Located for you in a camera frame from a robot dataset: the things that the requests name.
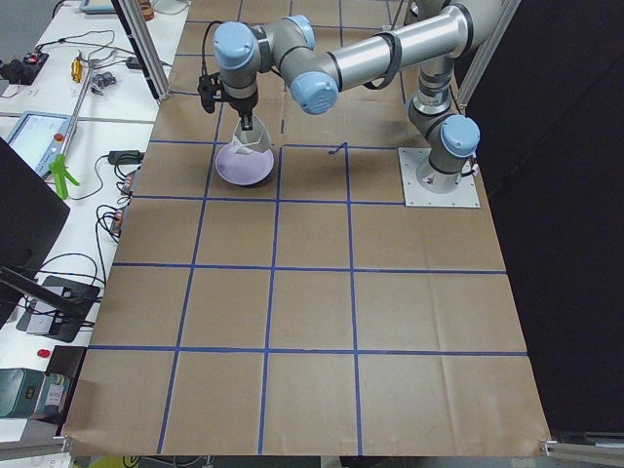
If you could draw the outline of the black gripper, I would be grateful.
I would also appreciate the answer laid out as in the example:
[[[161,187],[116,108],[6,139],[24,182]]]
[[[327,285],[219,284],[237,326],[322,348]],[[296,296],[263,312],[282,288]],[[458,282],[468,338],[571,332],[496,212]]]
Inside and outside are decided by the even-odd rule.
[[[222,98],[239,113],[242,131],[251,131],[254,128],[253,111],[258,103],[257,85],[249,85],[245,88],[223,86]]]

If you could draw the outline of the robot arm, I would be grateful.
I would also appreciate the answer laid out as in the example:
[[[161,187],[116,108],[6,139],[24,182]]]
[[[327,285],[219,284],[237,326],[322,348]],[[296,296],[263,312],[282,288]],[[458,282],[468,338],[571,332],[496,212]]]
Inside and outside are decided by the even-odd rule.
[[[456,59],[484,43],[502,14],[499,1],[420,1],[418,19],[363,41],[318,54],[313,27],[303,15],[266,24],[218,21],[214,58],[218,71],[202,71],[198,93],[205,111],[224,101],[250,131],[258,102],[256,76],[275,68],[299,107],[311,115],[331,109],[339,93],[358,86],[378,91],[410,66],[419,68],[418,87],[408,115],[430,145],[416,175],[433,193],[450,193],[467,174],[480,129],[452,111],[450,82]]]

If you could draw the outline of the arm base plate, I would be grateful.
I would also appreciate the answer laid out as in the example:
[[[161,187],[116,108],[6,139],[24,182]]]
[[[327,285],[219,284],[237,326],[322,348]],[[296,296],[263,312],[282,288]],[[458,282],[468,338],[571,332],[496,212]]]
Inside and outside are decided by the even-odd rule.
[[[430,148],[398,149],[405,206],[424,209],[481,207],[474,171],[469,159],[454,175],[437,172],[429,161]]]

